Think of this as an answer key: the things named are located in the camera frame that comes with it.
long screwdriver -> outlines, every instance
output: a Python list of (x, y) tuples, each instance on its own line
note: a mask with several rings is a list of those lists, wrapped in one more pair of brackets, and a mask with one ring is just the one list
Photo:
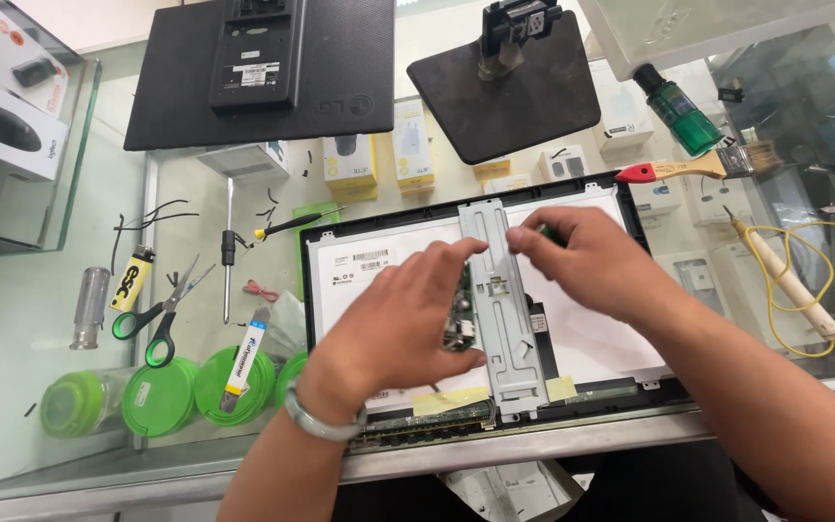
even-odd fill
[(317, 221), (320, 218), (323, 218), (324, 216), (327, 216), (328, 214), (333, 214), (333, 213), (339, 212), (343, 209), (345, 209), (345, 206), (342, 206), (340, 208), (335, 208), (334, 210), (324, 212), (323, 214), (315, 213), (315, 214), (307, 214), (307, 215), (302, 216), (302, 217), (296, 217), (295, 219), (293, 219), (291, 221), (286, 221), (285, 223), (283, 223), (281, 225), (274, 225), (274, 226), (269, 227), (267, 229), (261, 229), (259, 231), (254, 231), (253, 235), (256, 236), (257, 240), (262, 240), (266, 236), (271, 236), (275, 232), (287, 231), (288, 229), (294, 229), (295, 227), (300, 227), (302, 225), (307, 225), (309, 223), (313, 223), (314, 221)]

yellow lighter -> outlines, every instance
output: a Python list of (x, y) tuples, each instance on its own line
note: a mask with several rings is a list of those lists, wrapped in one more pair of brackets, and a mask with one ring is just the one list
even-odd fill
[(118, 290), (111, 296), (110, 306), (122, 312), (130, 312), (152, 266), (153, 249), (138, 244), (133, 249), (131, 259), (128, 259), (127, 267), (124, 267), (122, 280), (118, 283)]

hand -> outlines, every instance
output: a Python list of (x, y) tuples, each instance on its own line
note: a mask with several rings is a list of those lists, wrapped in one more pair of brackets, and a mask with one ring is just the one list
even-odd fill
[[(534, 231), (547, 225), (567, 240), (563, 249)], [(505, 234), (512, 254), (534, 267), (579, 304), (634, 324), (652, 320), (661, 306), (689, 298), (645, 250), (605, 212), (555, 206), (531, 214)]]
[(487, 248), (474, 239), (434, 242), (382, 270), (312, 352), (299, 381), (302, 405), (324, 421), (319, 415), (349, 419), (380, 390), (432, 385), (484, 365), (481, 350), (444, 350), (444, 328), (466, 260)]

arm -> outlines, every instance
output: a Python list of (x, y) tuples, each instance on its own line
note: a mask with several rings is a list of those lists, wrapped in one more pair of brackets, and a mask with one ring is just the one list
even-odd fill
[[(349, 424), (383, 389), (426, 386), (484, 365), (480, 350), (443, 346), (463, 265), (486, 248), (472, 239), (435, 242), (379, 273), (309, 357), (297, 388), (302, 406), (321, 421)], [(308, 435), (280, 409), (240, 463), (218, 522), (329, 520), (344, 447)]]
[[(533, 231), (546, 224), (566, 249)], [(580, 304), (633, 326), (783, 509), (835, 522), (835, 393), (682, 290), (603, 211), (552, 207), (507, 233)]]

green container lid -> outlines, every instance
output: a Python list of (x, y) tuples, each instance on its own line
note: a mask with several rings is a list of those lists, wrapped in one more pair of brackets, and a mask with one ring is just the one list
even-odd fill
[(282, 372), (279, 378), (275, 381), (275, 407), (282, 408), (282, 403), (286, 401), (286, 385), (295, 377), (298, 377), (304, 368), (304, 363), (308, 362), (308, 352), (301, 351), (292, 356), (282, 367)]
[(122, 413), (131, 431), (142, 436), (171, 435), (192, 423), (195, 404), (196, 363), (174, 357), (162, 368), (144, 366), (124, 388)]
[(234, 352), (237, 349), (225, 348), (212, 355), (202, 365), (195, 380), (195, 402), (199, 405), (199, 412), (219, 426), (237, 426), (252, 421), (269, 406), (273, 397), (273, 362), (266, 354), (256, 352), (256, 357), (249, 366), (247, 385), (244, 386), (246, 391), (240, 394), (234, 411), (226, 413), (218, 408), (221, 396), (225, 393), (227, 379), (234, 369)]
[(74, 372), (47, 386), (41, 399), (41, 426), (54, 438), (86, 436), (99, 421), (102, 383), (92, 372)]

